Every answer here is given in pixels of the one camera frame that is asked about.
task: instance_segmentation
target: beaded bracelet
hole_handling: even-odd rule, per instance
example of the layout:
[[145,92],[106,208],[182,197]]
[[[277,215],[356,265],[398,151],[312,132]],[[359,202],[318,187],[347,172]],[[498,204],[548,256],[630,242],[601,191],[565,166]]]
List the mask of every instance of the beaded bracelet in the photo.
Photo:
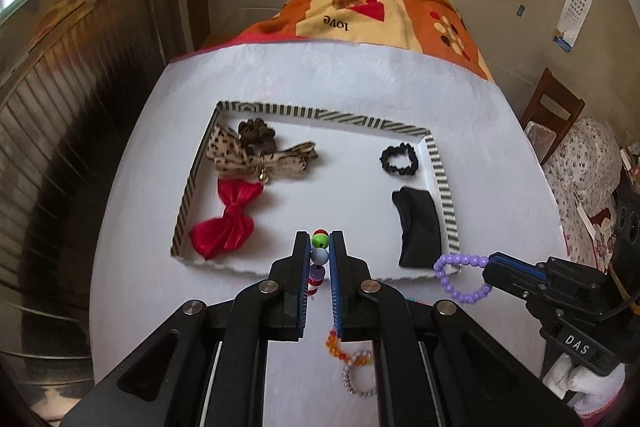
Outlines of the beaded bracelet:
[[449,282],[449,277],[447,277],[447,274],[444,271],[444,267],[447,264],[450,264],[452,266],[462,264],[464,266],[470,265],[484,268],[487,264],[489,264],[488,257],[485,257],[484,255],[480,257],[477,255],[454,255],[451,253],[446,253],[440,256],[440,258],[433,265],[433,269],[436,272],[436,277],[440,279],[440,284],[444,286],[444,291],[449,293],[451,295],[451,298],[458,301],[460,304],[475,304],[480,299],[484,299],[487,295],[489,295],[492,286],[486,283],[482,284],[482,286],[480,286],[478,290],[473,293],[460,293],[458,290],[456,290],[455,286],[453,286]]
[[[401,168],[389,165],[389,158],[404,153],[409,156],[411,165]],[[389,174],[397,172],[400,176],[413,176],[418,171],[418,156],[415,155],[415,149],[408,143],[401,143],[398,147],[387,147],[380,155],[380,163],[382,163],[382,168]]]
[[335,330],[329,331],[329,336],[326,338],[324,345],[329,349],[329,353],[332,357],[344,362],[344,368],[342,369],[342,383],[344,388],[349,394],[357,394],[361,398],[368,398],[376,394],[375,388],[369,391],[358,391],[351,383],[351,368],[359,365],[370,365],[373,363],[373,352],[366,349],[356,351],[353,355],[347,355],[340,349],[340,341]]

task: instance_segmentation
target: leopard print bow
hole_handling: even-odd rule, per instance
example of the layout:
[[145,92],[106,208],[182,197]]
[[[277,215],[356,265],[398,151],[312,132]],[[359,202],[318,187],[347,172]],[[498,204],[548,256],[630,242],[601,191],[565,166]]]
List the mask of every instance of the leopard print bow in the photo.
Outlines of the leopard print bow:
[[273,154],[250,155],[242,148],[237,136],[219,126],[213,128],[206,155],[213,160],[220,177],[259,176],[263,182],[268,180],[269,173],[284,177],[301,176],[306,171],[307,162],[318,158],[313,142],[299,143]]

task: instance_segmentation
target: red bow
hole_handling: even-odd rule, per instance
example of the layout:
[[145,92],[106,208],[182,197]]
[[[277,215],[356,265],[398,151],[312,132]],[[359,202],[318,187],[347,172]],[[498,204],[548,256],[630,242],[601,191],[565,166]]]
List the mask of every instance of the red bow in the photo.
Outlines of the red bow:
[[195,225],[189,237],[196,252],[212,259],[222,252],[237,250],[254,231],[254,220],[242,209],[262,192],[261,183],[218,179],[218,195],[225,204],[222,217],[207,219]]

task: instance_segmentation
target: striped tray border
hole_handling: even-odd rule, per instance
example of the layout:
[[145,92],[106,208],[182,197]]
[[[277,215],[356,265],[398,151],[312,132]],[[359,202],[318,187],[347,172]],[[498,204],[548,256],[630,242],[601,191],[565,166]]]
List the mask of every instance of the striped tray border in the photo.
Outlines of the striped tray border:
[[306,118],[308,120],[322,120],[331,121],[336,123],[343,123],[345,125],[356,125],[360,127],[370,127],[372,129],[380,129],[384,131],[394,132],[398,134],[406,134],[409,136],[419,136],[425,140],[427,150],[429,152],[429,158],[431,159],[431,166],[436,175],[436,183],[438,184],[438,190],[440,192],[440,200],[442,201],[442,211],[444,214],[444,221],[447,230],[447,242],[450,253],[460,253],[460,240],[458,238],[458,227],[456,225],[456,214],[453,209],[453,201],[451,199],[451,191],[449,189],[449,182],[447,181],[447,174],[440,154],[438,153],[438,147],[433,139],[431,131],[425,127],[416,127],[415,125],[408,125],[401,122],[392,120],[384,120],[383,118],[375,118],[373,116],[364,116],[353,114],[349,112],[339,112],[327,109],[317,109],[314,107],[305,107],[300,105],[283,105],[269,102],[230,102],[228,100],[218,102],[216,108],[213,111],[211,120],[207,125],[207,130],[200,142],[198,152],[191,166],[189,177],[187,178],[187,184],[184,188],[184,194],[182,201],[180,202],[180,211],[175,224],[174,238],[171,245],[171,256],[182,260],[180,256],[180,246],[184,239],[185,224],[187,222],[187,215],[189,213],[189,207],[191,205],[191,199],[193,198],[193,191],[195,190],[196,176],[198,169],[205,157],[205,151],[207,150],[207,143],[209,137],[213,131],[213,127],[220,119],[220,116],[225,111],[231,112],[249,112],[252,114],[276,114],[279,116],[291,116],[293,118]]

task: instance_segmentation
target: orange bedspread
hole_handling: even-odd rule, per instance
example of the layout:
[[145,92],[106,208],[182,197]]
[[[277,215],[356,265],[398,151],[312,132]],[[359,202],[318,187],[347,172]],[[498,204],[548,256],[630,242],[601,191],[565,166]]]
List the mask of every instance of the orange bedspread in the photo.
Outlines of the orange bedspread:
[[451,0],[289,0],[273,19],[238,37],[334,39],[433,55],[493,82]]

